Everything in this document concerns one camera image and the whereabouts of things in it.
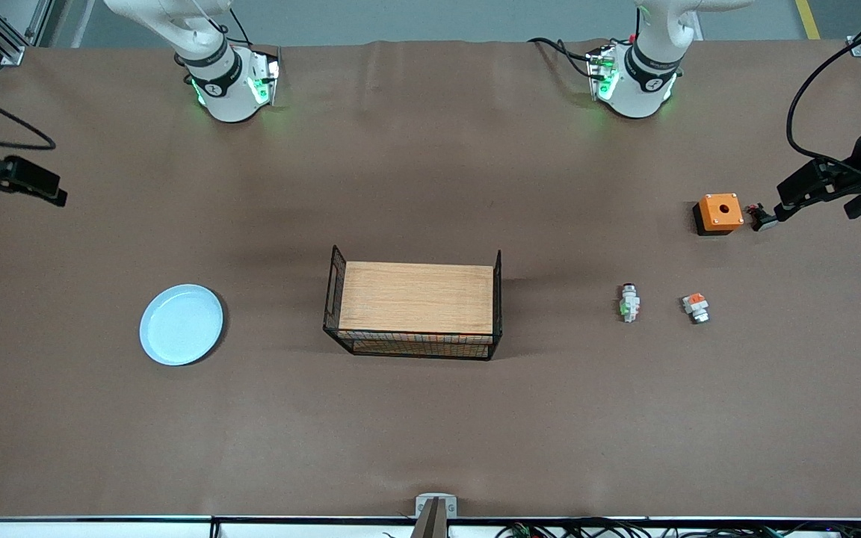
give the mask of small white part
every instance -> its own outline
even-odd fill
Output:
[[[620,299],[620,314],[623,315],[624,323],[636,321],[636,314],[640,313],[640,298],[636,295],[636,286],[623,285],[623,296]]]
[[[701,300],[698,303],[690,303],[690,295],[683,297],[683,310],[693,316],[693,321],[698,324],[704,324],[710,321],[710,314],[706,311],[710,303],[707,300]]]

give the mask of brown paper surface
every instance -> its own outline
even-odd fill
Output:
[[[22,155],[69,201],[0,196],[0,515],[393,514],[448,491],[464,515],[861,516],[861,218],[698,238],[690,212],[778,200],[806,162],[786,107],[839,46],[696,43],[646,120],[532,44],[285,49],[277,106],[241,125],[171,51],[28,51],[0,106],[58,142]],[[797,137],[844,157],[861,59],[837,64]],[[333,244],[502,249],[495,360],[346,354],[321,331]],[[226,334],[168,368],[138,324],[182,282],[222,297]]]

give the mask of black wire basket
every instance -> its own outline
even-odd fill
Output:
[[[369,262],[352,262],[359,266]],[[447,265],[383,265],[390,266],[393,270],[404,271],[407,267],[424,268],[461,268],[475,270],[478,279],[478,289],[481,288],[482,269],[489,267],[479,266],[447,266]],[[396,330],[394,327],[357,327],[357,324],[366,323],[361,321],[360,316],[354,316],[358,321],[352,321],[347,316],[342,323],[342,303],[345,300],[345,282],[348,278],[348,262],[342,256],[341,251],[335,246],[331,252],[331,272],[328,276],[327,297],[324,304],[324,332],[337,341],[345,350],[354,355],[378,355],[386,357],[421,357],[435,359],[469,359],[487,361],[493,357],[493,351],[500,342],[503,334],[503,317],[500,309],[500,252],[496,254],[496,262],[492,271],[489,271],[487,280],[492,280],[491,290],[488,290],[487,327],[482,330],[481,323],[475,330]],[[447,290],[434,289],[433,286],[416,285],[416,289],[424,293],[441,294],[454,292],[448,286]],[[404,319],[405,324],[424,323],[425,320]]]

